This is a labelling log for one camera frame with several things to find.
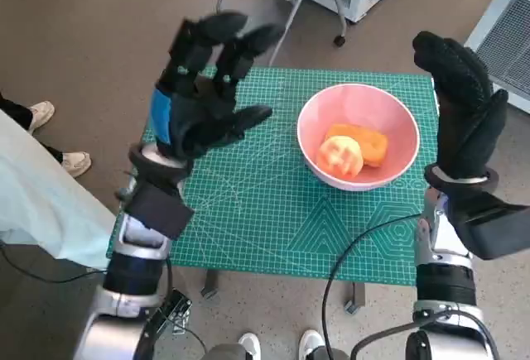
black cable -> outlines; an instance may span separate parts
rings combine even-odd
[[[324,333],[325,350],[328,353],[328,357],[330,358],[330,360],[334,360],[334,358],[333,358],[333,352],[331,351],[330,337],[328,335],[328,326],[327,326],[327,323],[325,321],[325,307],[326,307],[326,305],[328,303],[328,295],[330,293],[331,283],[333,282],[333,280],[335,279],[337,273],[339,272],[340,266],[345,261],[346,257],[349,255],[349,253],[354,249],[355,244],[360,242],[363,238],[368,236],[374,230],[382,228],[383,226],[390,225],[392,223],[407,221],[408,219],[414,219],[414,218],[417,218],[419,216],[420,216],[420,214],[408,215],[407,217],[396,218],[396,219],[393,219],[392,221],[388,221],[388,222],[385,222],[385,223],[380,223],[379,225],[371,227],[367,231],[361,233],[358,237],[355,238],[355,240],[353,242],[351,242],[351,244],[348,246],[348,248],[346,248],[344,250],[342,255],[339,257],[339,259],[337,260],[337,262],[333,266],[333,269],[331,270],[331,273],[330,273],[330,277],[328,278],[328,282],[327,282],[327,284],[325,286],[324,296],[322,297],[322,332]]]
[[[70,283],[72,281],[76,281],[78,279],[83,279],[87,276],[91,276],[91,275],[97,275],[99,273],[105,273],[106,271],[88,271],[86,273],[83,273],[81,275],[77,275],[77,276],[74,276],[74,277],[71,277],[69,279],[64,279],[64,280],[52,280],[52,279],[47,279],[45,277],[42,277],[42,276],[38,276],[38,275],[35,275],[33,273],[31,273],[30,271],[27,271],[26,269],[18,266],[16,263],[14,263],[11,259],[9,259],[9,257],[7,256],[6,254],[6,250],[4,248],[4,244],[3,243],[0,243],[0,254],[2,254],[3,258],[6,260],[6,262],[9,264],[9,266],[11,266],[13,269],[19,271],[20,273],[22,273],[23,275],[25,276],[28,276],[32,279],[35,279],[35,280],[38,280],[38,281],[41,281],[43,283],[48,283],[48,284],[65,284],[65,283]]]
[[[157,310],[160,311],[160,314],[164,317],[164,319],[166,319],[167,322],[175,325],[179,329],[182,329],[182,330],[186,331],[187,333],[190,333],[197,341],[199,341],[200,346],[202,346],[203,350],[205,351],[205,354],[207,354],[208,348],[206,347],[205,342],[200,338],[199,335],[197,335],[192,330],[184,327],[183,325],[178,324],[174,320],[169,319],[166,316],[166,314],[164,313],[164,310],[169,305],[169,302],[171,300],[171,290],[173,289],[173,274],[171,273],[171,259],[169,258],[169,256],[166,258],[166,269],[167,269],[167,293],[166,293],[166,298],[164,299],[164,302],[161,305],[161,307],[158,308]]]
[[[408,331],[409,329],[419,329],[421,327],[425,327],[428,324],[435,323],[440,317],[449,316],[451,314],[457,314],[459,316],[467,317],[468,319],[473,320],[477,323],[480,330],[486,337],[486,340],[489,343],[489,347],[491,348],[491,353],[494,357],[494,360],[500,360],[499,350],[497,349],[497,345],[495,344],[494,338],[492,337],[490,331],[488,330],[488,327],[476,316],[474,316],[471,313],[464,312],[463,310],[444,310],[442,312],[438,312],[435,314],[432,314],[429,317],[426,317],[425,319],[418,319],[411,323],[398,325],[397,327],[392,327],[391,329],[385,329],[384,331],[380,331],[378,333],[369,335],[359,343],[357,343],[354,348],[351,350],[350,360],[355,360],[357,358],[357,355],[359,354],[360,350],[368,345],[370,345],[372,342],[377,341],[381,338],[389,337],[390,335],[402,333],[404,331]]]

pink bowl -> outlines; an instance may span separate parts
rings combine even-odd
[[[363,167],[353,181],[339,180],[316,166],[316,153],[336,123],[359,124],[388,137],[379,168]],[[395,180],[412,165],[420,134],[407,107],[391,94],[365,84],[338,84],[313,95],[298,117],[298,144],[309,168],[326,184],[342,190],[371,190]]]

orange sponge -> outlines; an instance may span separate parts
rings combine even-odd
[[[351,180],[363,168],[361,148],[350,137],[327,138],[318,150],[316,165],[335,178]]]
[[[387,155],[388,138],[381,132],[354,124],[334,124],[325,134],[325,139],[335,136],[353,138],[359,143],[363,153],[364,164],[371,167],[380,167]]]

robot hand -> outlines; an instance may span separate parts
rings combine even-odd
[[[137,184],[124,210],[144,226],[176,240],[193,215],[180,194],[195,159],[210,149],[244,139],[244,132],[272,115],[268,106],[235,111],[238,82],[254,58],[276,43],[283,29],[260,26],[238,37],[247,17],[221,12],[184,21],[169,50],[170,60],[152,95],[150,123],[156,143],[131,147]],[[214,77],[200,74],[215,46],[223,46]]]
[[[247,21],[238,12],[222,12],[198,22],[184,21],[169,50],[171,56],[152,97],[151,124],[163,156],[193,161],[213,147],[244,138],[244,132],[271,116],[268,106],[237,112],[236,86],[256,56],[283,34],[267,25],[237,37]],[[213,79],[200,75],[213,47],[224,45]]]
[[[452,39],[422,31],[412,46],[416,65],[432,74],[440,103],[438,167],[453,180],[487,177],[486,163],[506,123],[508,93],[492,94],[485,65]]]
[[[432,195],[430,206],[426,195],[430,225],[439,224],[432,216],[436,202],[465,248],[482,259],[530,247],[528,208],[488,193],[498,177],[486,163],[506,123],[508,93],[492,94],[485,65],[452,39],[423,31],[412,46],[416,65],[432,74],[440,102],[438,155],[425,177],[443,195]]]

cutting mat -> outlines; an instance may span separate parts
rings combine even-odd
[[[304,164],[296,141],[298,114],[313,94],[338,83],[385,89],[417,121],[416,162],[384,188],[340,191],[320,182]],[[271,106],[272,117],[244,141],[195,163],[185,201],[196,214],[173,243],[173,264],[327,277],[338,255],[364,230],[422,210],[423,166],[436,159],[436,103],[429,77],[254,68],[238,88],[238,105],[255,103]],[[142,139],[153,141],[149,127]],[[414,222],[405,222],[372,234],[346,260],[339,278],[413,285],[413,233]]]

